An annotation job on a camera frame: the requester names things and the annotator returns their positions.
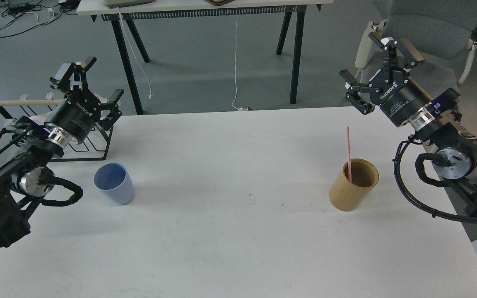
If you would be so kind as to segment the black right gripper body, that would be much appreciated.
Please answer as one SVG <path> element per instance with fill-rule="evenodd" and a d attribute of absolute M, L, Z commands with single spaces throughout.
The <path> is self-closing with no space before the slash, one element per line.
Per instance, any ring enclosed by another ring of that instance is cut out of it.
<path fill-rule="evenodd" d="M 378 105 L 396 127 L 405 125 L 432 101 L 432 97 L 403 68 L 394 68 L 390 74 L 378 70 L 370 84 L 379 89 L 370 94 L 371 102 Z"/>

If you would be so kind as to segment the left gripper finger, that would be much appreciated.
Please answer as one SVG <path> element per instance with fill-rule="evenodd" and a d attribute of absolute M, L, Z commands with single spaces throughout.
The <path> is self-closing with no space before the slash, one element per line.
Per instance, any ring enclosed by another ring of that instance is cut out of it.
<path fill-rule="evenodd" d="M 65 96 L 81 94 L 94 96 L 88 88 L 87 72 L 98 59 L 87 57 L 83 62 L 64 63 L 55 76 L 50 78 L 51 88 L 59 90 Z"/>
<path fill-rule="evenodd" d="M 109 131 L 113 128 L 113 125 L 122 115 L 118 101 L 123 94 L 123 89 L 115 89 L 112 96 L 106 99 L 94 92 L 94 95 L 98 98 L 100 104 L 100 111 L 98 112 L 99 120 L 95 122 L 95 127 L 105 131 Z"/>

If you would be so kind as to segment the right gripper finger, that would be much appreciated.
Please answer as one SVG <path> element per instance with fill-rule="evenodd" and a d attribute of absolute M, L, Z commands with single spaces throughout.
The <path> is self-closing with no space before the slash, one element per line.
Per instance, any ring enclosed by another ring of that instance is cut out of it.
<path fill-rule="evenodd" d="M 367 84 L 359 83 L 358 80 L 348 70 L 341 70 L 339 75 L 346 81 L 346 100 L 350 102 L 361 114 L 367 115 L 372 113 L 375 109 L 375 105 L 363 99 L 361 93 L 369 94 L 375 89 L 369 87 Z"/>
<path fill-rule="evenodd" d="M 369 38 L 383 51 L 382 73 L 392 79 L 397 70 L 411 69 L 421 65 L 425 59 L 409 39 L 381 36 L 377 32 L 369 33 Z"/>

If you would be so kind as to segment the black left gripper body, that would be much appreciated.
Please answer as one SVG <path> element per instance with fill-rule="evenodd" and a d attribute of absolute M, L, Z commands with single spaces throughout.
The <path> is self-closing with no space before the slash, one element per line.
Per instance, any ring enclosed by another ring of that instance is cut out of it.
<path fill-rule="evenodd" d="M 100 119 L 101 101 L 92 92 L 70 92 L 45 121 L 48 141 L 66 147 L 81 144 Z"/>

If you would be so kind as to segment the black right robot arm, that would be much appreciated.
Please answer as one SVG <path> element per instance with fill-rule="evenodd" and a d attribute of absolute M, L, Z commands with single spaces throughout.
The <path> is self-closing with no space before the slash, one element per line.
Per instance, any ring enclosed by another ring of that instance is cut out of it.
<path fill-rule="evenodd" d="M 383 37 L 372 29 L 368 38 L 382 50 L 382 66 L 369 83 L 360 83 L 348 70 L 341 70 L 346 99 L 363 115 L 380 107 L 396 127 L 410 124 L 414 128 L 414 135 L 399 144 L 393 160 L 396 183 L 412 205 L 432 217 L 477 225 L 477 136 L 460 128 L 458 92 L 450 87 L 434 99 L 411 78 L 409 70 L 421 65 L 424 57 L 407 38 Z M 465 216 L 429 207 L 407 190 L 400 171 L 403 154 L 410 144 L 427 141 L 436 151 L 416 158 L 419 179 L 454 190 L 467 203 Z"/>

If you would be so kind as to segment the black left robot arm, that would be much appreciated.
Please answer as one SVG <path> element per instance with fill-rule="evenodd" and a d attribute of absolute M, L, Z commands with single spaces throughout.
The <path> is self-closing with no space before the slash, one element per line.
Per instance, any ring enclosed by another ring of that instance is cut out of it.
<path fill-rule="evenodd" d="M 64 98 L 46 120 L 4 114 L 8 125 L 0 131 L 0 248 L 30 233 L 29 218 L 39 205 L 70 206 L 82 198 L 79 185 L 56 177 L 47 165 L 61 159 L 66 147 L 83 144 L 92 131 L 110 143 L 124 91 L 117 89 L 102 101 L 89 89 L 87 72 L 96 60 L 91 56 L 64 63 L 51 78 L 51 88 Z"/>

